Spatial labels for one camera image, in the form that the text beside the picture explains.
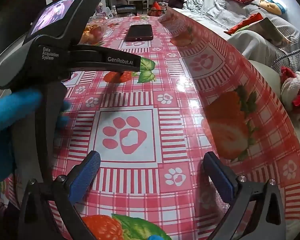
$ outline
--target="pink paw print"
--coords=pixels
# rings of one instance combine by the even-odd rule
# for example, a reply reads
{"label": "pink paw print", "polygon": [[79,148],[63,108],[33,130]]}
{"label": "pink paw print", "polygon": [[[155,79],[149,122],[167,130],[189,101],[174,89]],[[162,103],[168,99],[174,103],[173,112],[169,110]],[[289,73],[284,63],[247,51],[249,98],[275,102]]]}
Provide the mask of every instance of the pink paw print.
{"label": "pink paw print", "polygon": [[[147,138],[146,132],[136,129],[140,126],[140,121],[134,116],[129,116],[126,120],[122,119],[121,117],[117,117],[113,119],[113,124],[116,128],[112,126],[106,126],[102,130],[103,134],[108,137],[114,137],[118,130],[120,130],[119,140],[122,152],[124,154],[134,153],[135,150],[138,149]],[[123,129],[126,124],[133,128]],[[115,149],[118,146],[118,142],[112,138],[103,139],[102,144],[107,149]]]}
{"label": "pink paw print", "polygon": [[210,69],[213,65],[213,55],[208,56],[208,54],[202,54],[196,57],[189,65],[194,71],[201,71],[204,68]]}

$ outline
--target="green leaf print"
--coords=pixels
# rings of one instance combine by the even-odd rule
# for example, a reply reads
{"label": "green leaf print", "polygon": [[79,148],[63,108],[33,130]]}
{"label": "green leaf print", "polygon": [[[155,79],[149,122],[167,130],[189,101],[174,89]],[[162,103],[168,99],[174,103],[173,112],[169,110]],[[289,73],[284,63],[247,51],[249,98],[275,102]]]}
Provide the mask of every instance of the green leaf print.
{"label": "green leaf print", "polygon": [[149,70],[144,70],[139,75],[138,84],[150,82],[152,80],[154,80],[154,74]]}
{"label": "green leaf print", "polygon": [[161,236],[164,240],[171,238],[157,225],[141,218],[112,214],[122,226],[124,240],[146,240],[149,236]]}
{"label": "green leaf print", "polygon": [[154,70],[155,63],[145,57],[141,58],[141,63],[140,63],[140,71],[144,70]]}

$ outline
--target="display screen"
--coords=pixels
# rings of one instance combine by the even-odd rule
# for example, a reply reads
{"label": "display screen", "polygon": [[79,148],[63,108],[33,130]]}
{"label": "display screen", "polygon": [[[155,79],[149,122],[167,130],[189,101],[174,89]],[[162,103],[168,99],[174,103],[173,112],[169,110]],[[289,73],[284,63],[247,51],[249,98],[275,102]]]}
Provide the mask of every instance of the display screen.
{"label": "display screen", "polygon": [[49,24],[61,20],[67,13],[73,1],[74,0],[60,0],[46,8],[35,24],[31,35]]}

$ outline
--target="blue gripper pad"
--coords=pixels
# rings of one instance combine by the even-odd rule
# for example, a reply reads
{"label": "blue gripper pad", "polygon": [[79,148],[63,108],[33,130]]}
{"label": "blue gripper pad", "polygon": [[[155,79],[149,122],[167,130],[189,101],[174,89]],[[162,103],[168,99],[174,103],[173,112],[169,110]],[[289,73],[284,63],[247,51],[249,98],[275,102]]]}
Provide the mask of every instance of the blue gripper pad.
{"label": "blue gripper pad", "polygon": [[229,169],[224,166],[218,157],[213,152],[207,152],[203,157],[203,168],[205,173],[210,177],[213,185],[216,187],[222,201],[225,203],[231,203],[235,197],[235,185],[233,185],[228,179],[227,172],[223,169]]}
{"label": "blue gripper pad", "polygon": [[74,166],[69,172],[69,201],[72,205],[83,199],[89,185],[97,175],[100,163],[100,154],[91,151],[81,164]]}

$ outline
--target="blue object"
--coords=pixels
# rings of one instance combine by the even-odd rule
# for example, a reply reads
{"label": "blue object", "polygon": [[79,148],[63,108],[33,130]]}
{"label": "blue object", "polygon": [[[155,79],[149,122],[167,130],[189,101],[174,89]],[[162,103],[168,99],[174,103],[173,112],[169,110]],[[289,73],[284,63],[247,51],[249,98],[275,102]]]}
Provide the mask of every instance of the blue object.
{"label": "blue object", "polygon": [[72,205],[81,201],[95,178],[101,164],[100,154],[91,151],[80,165],[76,165],[68,174],[73,179],[69,185],[69,201]]}
{"label": "blue object", "polygon": [[12,172],[13,154],[8,127],[40,105],[38,90],[22,90],[0,99],[0,182]]}
{"label": "blue object", "polygon": [[234,188],[226,174],[222,171],[220,165],[223,165],[220,160],[215,157],[214,159],[209,153],[206,153],[203,158],[204,171],[211,178],[213,185],[218,190],[222,201],[231,203],[234,199]]}
{"label": "blue object", "polygon": [[147,240],[164,240],[161,236],[152,235]]}

